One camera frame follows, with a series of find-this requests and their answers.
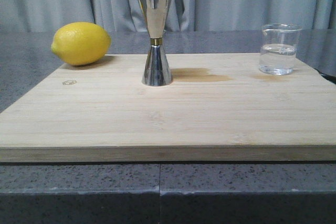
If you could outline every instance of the countertop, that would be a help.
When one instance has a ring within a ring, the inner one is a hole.
[[[109,54],[146,54],[146,32]],[[53,33],[0,33],[0,112],[62,62]],[[260,31],[165,32],[167,54],[259,52]],[[297,57],[336,76],[336,30],[303,30]],[[336,163],[0,165],[0,223],[334,223]]]

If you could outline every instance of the jigger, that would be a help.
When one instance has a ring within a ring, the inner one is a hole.
[[[173,81],[162,45],[163,29],[171,0],[138,0],[151,39],[142,83],[164,86]]]

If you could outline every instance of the stainless steel jigger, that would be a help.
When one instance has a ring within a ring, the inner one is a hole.
[[[173,77],[163,50],[162,37],[171,0],[138,1],[151,38],[142,83],[148,86],[168,85]]]

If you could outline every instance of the yellow lemon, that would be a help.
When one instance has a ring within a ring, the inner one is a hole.
[[[51,51],[64,62],[81,66],[102,58],[110,45],[111,38],[101,26],[74,22],[56,31]]]

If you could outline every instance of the curtain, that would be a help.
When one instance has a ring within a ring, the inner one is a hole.
[[[56,31],[76,21],[146,31],[137,0],[0,0],[0,31]],[[336,28],[336,0],[172,0],[170,31],[255,30],[266,23]]]

